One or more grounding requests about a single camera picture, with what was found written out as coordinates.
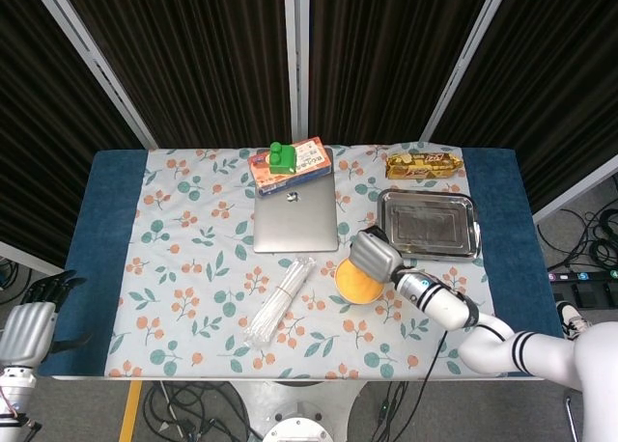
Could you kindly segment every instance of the black cable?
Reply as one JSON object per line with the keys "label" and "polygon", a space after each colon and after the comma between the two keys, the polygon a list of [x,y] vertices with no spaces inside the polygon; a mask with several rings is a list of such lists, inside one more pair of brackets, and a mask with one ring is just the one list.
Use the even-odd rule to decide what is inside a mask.
{"label": "black cable", "polygon": [[30,428],[30,431],[26,435],[25,439],[23,439],[23,442],[32,442],[34,440],[35,436],[41,430],[42,424],[38,423],[36,421],[28,420],[28,423],[26,424],[26,427]]}
{"label": "black cable", "polygon": [[7,288],[10,288],[13,285],[13,283],[17,279],[17,273],[19,272],[19,265],[17,263],[11,262],[11,261],[5,261],[5,262],[9,266],[10,271],[9,271],[9,274],[7,275],[7,279],[2,282],[2,285],[0,285],[2,290],[6,290]]}
{"label": "black cable", "polygon": [[390,401],[390,389],[393,386],[393,381],[388,383],[388,389],[386,390],[386,397],[382,401],[382,405],[379,407],[379,415],[378,415],[378,425],[374,430],[374,433],[371,435],[371,442],[374,442],[376,439],[376,434],[378,434],[378,429],[382,426],[382,423],[386,419],[386,415],[388,414],[388,403]]}
{"label": "black cable", "polygon": [[20,297],[24,292],[26,292],[26,290],[28,289],[28,285],[30,285],[30,279],[32,278],[32,268],[29,268],[29,272],[28,272],[28,278],[26,279],[26,283],[25,285],[23,285],[23,288],[21,289],[20,292],[18,292],[16,295],[14,295],[13,297],[10,297],[9,299],[3,300],[0,302],[0,305],[6,305],[10,302],[13,302],[14,300],[16,300],[18,297]]}
{"label": "black cable", "polygon": [[[376,439],[376,442],[387,442],[388,440],[390,440],[391,423],[395,419],[395,416],[397,416],[397,412],[399,411],[399,408],[401,407],[402,402],[404,401],[404,398],[407,392],[407,387],[408,387],[407,382],[398,382],[397,387],[395,388],[395,392],[393,393],[393,398],[389,401],[388,400],[388,396],[390,395],[390,384],[389,384],[388,391],[386,392],[386,396],[387,396],[386,401],[388,401],[388,404],[387,404],[386,418],[384,421],[384,429],[379,434],[379,437],[378,439]],[[372,436],[372,442],[374,441],[373,437],[376,436],[376,432],[374,432],[374,435]]]}
{"label": "black cable", "polygon": [[434,360],[432,360],[432,365],[429,367],[429,370],[427,371],[427,374],[425,375],[425,379],[423,379],[423,385],[421,386],[421,390],[419,391],[418,397],[416,398],[416,403],[414,404],[414,408],[412,408],[412,412],[409,414],[409,417],[407,418],[406,423],[404,424],[402,429],[399,431],[399,433],[395,436],[395,438],[393,439],[393,442],[397,442],[397,440],[399,440],[399,438],[402,436],[402,434],[404,433],[404,431],[406,430],[406,428],[409,426],[410,422],[412,421],[412,418],[414,417],[414,414],[416,413],[416,410],[418,409],[418,405],[421,402],[421,398],[423,397],[423,392],[425,392],[425,386],[427,385],[429,376],[432,374],[432,371],[434,370],[435,362],[437,361],[437,356],[439,355],[440,349],[442,348],[442,345],[444,344],[444,341],[446,340],[447,334],[448,334],[448,331],[444,331],[444,334],[442,335],[442,339],[440,339],[440,342],[437,345],[437,350],[435,351]]}
{"label": "black cable", "polygon": [[[241,411],[238,410],[238,405],[233,403],[230,397],[222,391],[222,388],[226,384],[230,385],[234,393],[237,395]],[[165,397],[163,390],[165,390],[169,398],[169,402],[165,402],[165,408],[169,418],[159,415],[155,411],[155,400],[158,398],[163,399]],[[246,439],[249,438],[249,432],[251,432],[259,440],[262,440],[262,436],[249,425],[246,407],[242,401],[242,398],[238,394],[238,391],[228,382],[218,384],[212,384],[209,382],[190,382],[185,384],[167,382],[161,383],[160,386],[153,385],[153,387],[146,393],[142,403],[142,414],[149,430],[163,440],[171,442],[178,442],[179,440],[193,442],[197,439],[198,434],[201,434],[201,437],[204,437],[212,428],[214,428],[225,434],[230,441],[241,442],[238,437],[232,434],[224,422],[216,418],[209,418],[207,416],[207,408],[203,401],[203,397],[210,391],[219,394],[230,405],[233,412],[244,426]],[[174,410],[176,417],[172,415],[172,410]],[[181,412],[184,412],[189,416],[189,418],[182,418]],[[181,439],[174,439],[159,433],[151,422],[151,418],[159,424],[165,423],[169,426],[178,426],[183,432],[183,437]]]}
{"label": "black cable", "polygon": [[569,263],[569,270],[570,270],[570,272],[575,273],[574,270],[571,270],[571,267],[575,266],[575,265],[577,265],[577,266],[594,266],[595,268],[599,268],[598,265],[593,265],[591,263],[579,263],[579,262],[576,262],[576,263]]}
{"label": "black cable", "polygon": [[[611,242],[611,239],[614,237],[613,231],[608,227],[608,218],[609,216],[614,214],[615,210],[605,210],[605,209],[609,206],[612,206],[613,204],[617,202],[618,202],[618,199],[614,199],[594,213],[586,212],[584,216],[586,217],[586,220],[588,220],[587,222],[586,220],[584,220],[584,218],[581,217],[581,215],[574,212],[573,210],[570,210],[568,208],[560,209],[561,211],[574,215],[583,226],[583,231],[579,237],[579,240],[577,241],[577,244],[570,251],[565,251],[564,249],[560,249],[556,247],[555,245],[551,244],[548,241],[548,239],[545,237],[545,235],[543,235],[543,232],[541,231],[541,227],[537,225],[537,231],[539,233],[539,237],[547,246],[549,246],[551,249],[557,252],[567,254],[567,256],[561,262],[555,263],[554,265],[549,266],[548,271],[552,271],[553,269],[558,268],[560,266],[565,266],[566,268],[569,268],[569,266],[573,264],[583,265],[583,263],[576,263],[576,261],[579,257],[583,256],[586,252],[590,255],[590,258],[595,263],[595,265],[590,265],[590,266],[596,266],[597,268],[603,268],[603,269],[607,269],[608,267],[610,267],[610,269],[613,268],[613,265],[607,264],[606,262],[618,263],[618,257],[610,257],[608,254],[607,255],[600,254],[598,252],[598,249],[600,247],[604,247],[606,249],[607,244],[605,243],[595,244],[595,242],[602,239],[597,234],[597,231],[599,229],[601,229],[607,234],[610,242]],[[607,215],[606,220],[602,222],[601,219],[598,217],[599,217],[599,214],[603,216],[602,212],[604,212],[604,210],[605,212],[608,212],[608,213],[606,214]]]}

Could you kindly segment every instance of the snack box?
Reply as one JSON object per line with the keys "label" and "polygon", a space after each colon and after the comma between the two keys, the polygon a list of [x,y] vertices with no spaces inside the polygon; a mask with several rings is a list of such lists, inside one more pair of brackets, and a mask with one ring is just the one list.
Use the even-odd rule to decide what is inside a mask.
{"label": "snack box", "polygon": [[308,138],[292,146],[296,149],[296,173],[293,175],[272,174],[268,166],[269,152],[261,152],[247,159],[260,196],[283,191],[332,171],[332,162],[319,137]]}

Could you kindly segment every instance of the green toy block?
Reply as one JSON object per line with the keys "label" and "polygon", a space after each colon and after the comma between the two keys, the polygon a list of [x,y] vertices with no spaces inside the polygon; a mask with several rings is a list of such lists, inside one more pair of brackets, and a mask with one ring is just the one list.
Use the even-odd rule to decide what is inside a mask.
{"label": "green toy block", "polygon": [[296,173],[296,149],[294,146],[282,145],[275,141],[270,144],[268,158],[270,172],[275,175],[292,175]]}

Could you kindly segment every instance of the black stripe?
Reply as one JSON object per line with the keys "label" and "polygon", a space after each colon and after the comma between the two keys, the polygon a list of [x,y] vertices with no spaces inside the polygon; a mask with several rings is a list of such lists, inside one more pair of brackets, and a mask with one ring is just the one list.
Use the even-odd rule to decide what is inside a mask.
{"label": "black stripe", "polygon": [[422,293],[422,294],[418,297],[418,301],[416,302],[416,306],[417,306],[418,308],[420,308],[420,306],[421,306],[421,302],[423,301],[423,299],[424,299],[424,298],[425,298],[425,296],[427,295],[427,292],[429,292],[429,291],[430,291],[430,289],[431,289],[431,288],[433,288],[434,286],[439,286],[439,284],[438,284],[438,283],[434,283],[434,284],[432,284],[432,285],[428,286],[428,287],[427,287],[427,288],[423,291],[423,293]]}
{"label": "black stripe", "polygon": [[421,312],[425,313],[425,309],[427,308],[427,306],[429,305],[430,301],[434,298],[435,294],[439,291],[439,290],[443,290],[444,288],[440,285],[437,285],[437,288],[431,293],[429,294],[429,297],[427,298],[427,302],[425,302],[425,306],[421,308]]}
{"label": "black stripe", "polygon": [[500,333],[498,333],[495,329],[488,327],[486,324],[477,324],[476,327],[477,328],[487,329],[488,331],[490,331],[493,334],[495,334],[500,341],[502,341],[502,342],[506,341],[506,339],[504,339],[504,337]]}
{"label": "black stripe", "polygon": [[528,369],[525,367],[525,364],[523,363],[523,346],[525,345],[526,341],[528,339],[530,339],[532,336],[534,336],[537,333],[530,333],[528,336],[525,337],[525,339],[523,339],[521,341],[521,347],[520,347],[520,363],[521,363],[521,367],[525,370],[526,373],[530,374],[530,372],[528,371]]}
{"label": "black stripe", "polygon": [[521,372],[523,372],[523,370],[520,367],[520,364],[518,363],[518,357],[517,354],[515,353],[515,349],[518,347],[518,343],[521,339],[521,336],[523,336],[525,333],[521,333],[519,334],[515,340],[513,341],[513,348],[511,348],[511,358],[513,359],[513,363],[515,364],[516,367],[518,367],[518,370],[520,370]]}

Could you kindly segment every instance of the cable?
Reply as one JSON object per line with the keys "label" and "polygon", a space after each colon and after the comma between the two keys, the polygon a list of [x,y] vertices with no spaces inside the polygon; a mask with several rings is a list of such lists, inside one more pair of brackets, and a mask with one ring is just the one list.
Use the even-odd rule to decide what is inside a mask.
{"label": "cable", "polygon": [[[585,263],[577,263],[577,259],[586,253],[588,253],[594,263],[589,264],[590,266],[596,266],[597,268],[603,269],[614,269],[618,265],[618,246],[615,244],[616,235],[609,226],[609,218],[618,213],[618,211],[615,209],[605,209],[617,202],[618,199],[614,199],[594,213],[586,212],[584,214],[585,219],[573,210],[568,208],[560,209],[563,212],[574,215],[583,226],[583,231],[577,241],[577,244],[570,251],[565,251],[564,249],[560,249],[551,244],[545,235],[543,235],[541,227],[537,225],[537,231],[541,240],[554,251],[566,254],[566,257],[561,262],[549,266],[548,271],[552,271],[560,266],[569,268],[571,265],[576,264],[585,265]],[[607,235],[607,239],[600,237],[598,235],[598,231],[603,231]],[[599,251],[601,248],[605,249],[605,253]]]}
{"label": "cable", "polygon": [[28,271],[28,278],[26,279],[26,283],[23,285],[23,288],[21,289],[20,292],[18,292],[16,295],[14,295],[13,297],[10,297],[9,299],[0,301],[0,305],[6,305],[10,302],[13,302],[14,300],[16,300],[18,297],[20,297],[27,289],[28,286],[30,285],[30,280],[32,279],[32,268],[29,268],[30,271]]}
{"label": "cable", "polygon": [[[0,373],[0,376],[2,376],[3,374],[4,374],[4,369]],[[7,399],[7,397],[4,395],[4,391],[2,390],[1,386],[0,386],[0,397],[2,397],[2,400],[4,401],[4,404],[7,406],[9,411],[11,413],[13,413],[13,417],[16,419],[17,418],[17,410],[14,409],[13,405],[9,402],[9,399]]]}
{"label": "cable", "polygon": [[419,391],[418,397],[416,398],[416,403],[414,404],[414,408],[412,408],[412,412],[409,414],[409,417],[407,418],[407,421],[404,424],[404,427],[401,428],[399,433],[395,436],[395,438],[393,439],[393,442],[397,442],[399,440],[399,438],[402,436],[402,434],[404,433],[404,431],[406,430],[406,428],[412,421],[412,418],[414,417],[414,414],[416,413],[416,410],[418,409],[418,405],[421,402],[421,398],[423,397],[423,392],[425,392],[425,386],[427,385],[429,376],[432,374],[432,371],[434,370],[435,362],[437,361],[437,356],[439,355],[440,349],[442,348],[442,345],[444,344],[444,341],[446,340],[447,334],[448,334],[448,331],[444,331],[444,334],[442,335],[442,339],[440,339],[440,342],[437,345],[437,350],[435,351],[434,360],[432,360],[432,365],[429,367],[429,370],[427,371],[427,374],[425,375],[425,379],[423,379],[423,385],[421,386],[421,390]]}
{"label": "cable", "polygon": [[[240,411],[238,405],[223,392],[222,388],[225,385],[229,385],[237,395]],[[217,393],[228,403],[230,408],[232,408],[234,414],[243,424],[244,435],[246,437],[245,440],[248,440],[249,432],[253,433],[258,440],[262,440],[262,436],[249,425],[246,407],[238,391],[228,382],[219,384],[212,384],[209,382],[187,382],[184,384],[177,382],[161,382],[160,385],[153,385],[146,393],[142,403],[142,415],[146,421],[146,425],[153,434],[156,434],[163,440],[171,442],[179,442],[179,440],[187,442],[205,440],[205,435],[213,428],[225,434],[231,442],[242,442],[238,437],[232,434],[223,421],[207,416],[207,406],[204,399],[207,392]],[[164,393],[168,396],[168,399],[165,401],[163,401],[165,397]],[[155,405],[157,399],[161,399],[159,405]],[[161,407],[163,404],[167,410],[167,415],[165,416],[157,414],[155,410],[156,406]],[[183,436],[180,439],[175,439],[163,435],[158,432],[153,422],[177,426],[183,432]]]}
{"label": "cable", "polygon": [[7,278],[2,282],[2,284],[0,284],[0,288],[2,288],[2,290],[6,290],[10,288],[17,279],[17,274],[19,273],[19,265],[11,261],[3,261],[3,263],[3,266],[8,265],[10,270]]}
{"label": "cable", "polygon": [[28,432],[26,438],[23,439],[23,442],[31,442],[32,440],[34,440],[37,433],[41,430],[42,424],[33,420],[28,420],[28,423],[26,423],[26,427],[30,428],[30,432]]}
{"label": "cable", "polygon": [[[404,425],[404,427],[399,431],[397,436],[393,439],[393,442],[395,442],[401,437],[402,433],[404,432],[404,430],[406,430],[407,426],[412,420],[414,413],[416,413],[416,409],[418,408],[421,398],[423,397],[425,386],[427,385],[427,381],[429,380],[429,377],[432,374],[432,371],[434,370],[435,361],[437,360],[437,356],[439,355],[440,350],[442,349],[442,346],[444,345],[444,341],[446,340],[447,334],[448,332],[445,331],[444,335],[440,339],[437,345],[437,350],[435,351],[434,359],[432,360],[432,364],[430,365],[427,371],[427,374],[425,375],[425,378],[423,379],[423,384],[421,386],[421,390],[416,399],[416,404],[414,405],[414,408],[412,409],[412,413],[409,415],[409,418],[407,419],[407,422]],[[374,430],[374,433],[371,437],[371,442],[390,442],[391,425],[392,425],[392,422],[395,420],[395,416],[397,415],[399,408],[401,407],[406,397],[409,382],[407,381],[399,382],[397,384],[397,387],[395,388],[395,392],[393,393],[393,398],[389,399],[392,384],[393,384],[392,382],[388,384],[388,390],[386,391],[386,397],[384,398],[384,401],[382,402],[382,405],[379,410],[378,426]],[[378,438],[376,438],[376,435],[378,434],[379,428],[381,427],[382,423],[384,423],[384,429],[381,431]]]}

